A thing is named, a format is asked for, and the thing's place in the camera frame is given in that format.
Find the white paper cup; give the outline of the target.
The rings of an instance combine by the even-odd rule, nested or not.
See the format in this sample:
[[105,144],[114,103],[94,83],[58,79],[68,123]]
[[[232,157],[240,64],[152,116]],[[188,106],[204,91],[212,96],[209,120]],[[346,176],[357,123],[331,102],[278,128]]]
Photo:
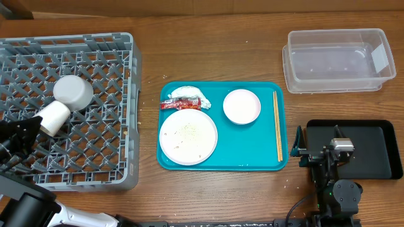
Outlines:
[[42,117],[40,130],[50,137],[54,137],[70,116],[70,109],[65,104],[55,100],[34,117]]

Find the small pink bowl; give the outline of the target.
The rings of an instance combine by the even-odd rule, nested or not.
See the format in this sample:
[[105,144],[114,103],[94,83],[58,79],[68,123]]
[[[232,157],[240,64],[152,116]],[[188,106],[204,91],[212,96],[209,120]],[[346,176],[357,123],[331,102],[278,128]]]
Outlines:
[[227,94],[223,101],[226,117],[238,125],[254,122],[260,115],[261,102],[257,95],[249,90],[238,89]]

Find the grey plastic bowl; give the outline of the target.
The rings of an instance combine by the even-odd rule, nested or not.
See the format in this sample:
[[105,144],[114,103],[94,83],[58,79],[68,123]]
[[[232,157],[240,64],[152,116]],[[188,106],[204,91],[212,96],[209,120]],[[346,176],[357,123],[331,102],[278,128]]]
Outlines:
[[70,111],[85,109],[92,101],[92,85],[75,75],[66,75],[56,81],[53,88],[54,98],[65,104]]

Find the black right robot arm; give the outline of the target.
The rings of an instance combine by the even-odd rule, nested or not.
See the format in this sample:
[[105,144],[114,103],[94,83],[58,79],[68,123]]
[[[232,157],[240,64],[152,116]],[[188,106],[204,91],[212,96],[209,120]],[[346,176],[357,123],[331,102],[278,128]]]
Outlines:
[[[285,226],[360,226],[353,215],[359,211],[363,193],[360,184],[339,177],[338,166],[350,161],[354,153],[352,141],[345,137],[339,127],[334,126],[334,138],[321,150],[307,149],[302,127],[297,128],[291,157],[299,157],[299,166],[308,168],[315,192],[297,202],[285,218]],[[290,220],[294,209],[306,200],[317,197],[318,211],[304,219]]]

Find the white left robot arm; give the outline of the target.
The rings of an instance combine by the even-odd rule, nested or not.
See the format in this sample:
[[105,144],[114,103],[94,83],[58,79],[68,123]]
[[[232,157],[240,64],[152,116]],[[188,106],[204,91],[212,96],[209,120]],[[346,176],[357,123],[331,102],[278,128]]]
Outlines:
[[1,121],[1,193],[10,198],[1,211],[1,226],[135,226],[130,219],[105,213],[87,213],[56,201],[56,195],[9,171],[33,153],[42,117]]

